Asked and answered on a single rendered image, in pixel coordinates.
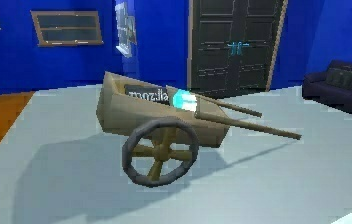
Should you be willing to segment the white framed wall picture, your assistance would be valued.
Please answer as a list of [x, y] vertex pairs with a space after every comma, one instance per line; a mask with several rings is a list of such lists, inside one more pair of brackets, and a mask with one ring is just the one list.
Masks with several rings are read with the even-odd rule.
[[132, 56], [132, 45], [137, 44], [135, 17], [128, 14], [126, 1], [115, 5], [118, 45], [116, 49], [126, 58]]

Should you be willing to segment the brown wooden cart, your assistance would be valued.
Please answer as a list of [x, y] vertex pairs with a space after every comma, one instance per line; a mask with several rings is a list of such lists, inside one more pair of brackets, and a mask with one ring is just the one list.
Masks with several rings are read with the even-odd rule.
[[201, 146], [218, 148], [230, 127], [299, 140], [284, 130], [232, 119], [226, 108], [260, 117], [262, 114], [220, 100], [194, 94], [196, 111], [175, 108], [169, 88], [107, 72], [96, 115], [106, 133], [127, 137], [122, 168], [132, 182], [158, 187], [184, 176], [197, 160]]

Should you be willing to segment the dark navy sofa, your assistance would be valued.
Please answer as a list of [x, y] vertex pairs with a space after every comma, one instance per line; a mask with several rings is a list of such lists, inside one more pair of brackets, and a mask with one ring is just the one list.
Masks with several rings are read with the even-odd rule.
[[338, 88], [326, 83], [326, 77], [332, 69], [352, 71], [352, 62], [332, 60], [325, 71], [304, 76], [302, 97], [352, 114], [352, 88]]

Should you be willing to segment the brown framed window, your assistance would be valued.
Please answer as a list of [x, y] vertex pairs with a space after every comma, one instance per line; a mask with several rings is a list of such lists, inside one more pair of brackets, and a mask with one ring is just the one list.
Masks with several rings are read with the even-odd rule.
[[97, 11], [31, 11], [40, 47], [101, 45]]

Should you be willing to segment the dark grey cushion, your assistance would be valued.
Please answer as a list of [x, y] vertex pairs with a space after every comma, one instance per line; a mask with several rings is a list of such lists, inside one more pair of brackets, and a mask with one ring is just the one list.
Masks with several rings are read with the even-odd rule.
[[342, 89], [352, 89], [352, 70], [330, 68], [327, 71], [326, 83]]

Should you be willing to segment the black double door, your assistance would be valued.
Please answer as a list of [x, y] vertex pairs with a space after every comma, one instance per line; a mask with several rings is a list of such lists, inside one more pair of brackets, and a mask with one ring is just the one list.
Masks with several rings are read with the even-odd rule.
[[270, 89], [288, 0], [189, 0], [187, 87], [215, 98]]

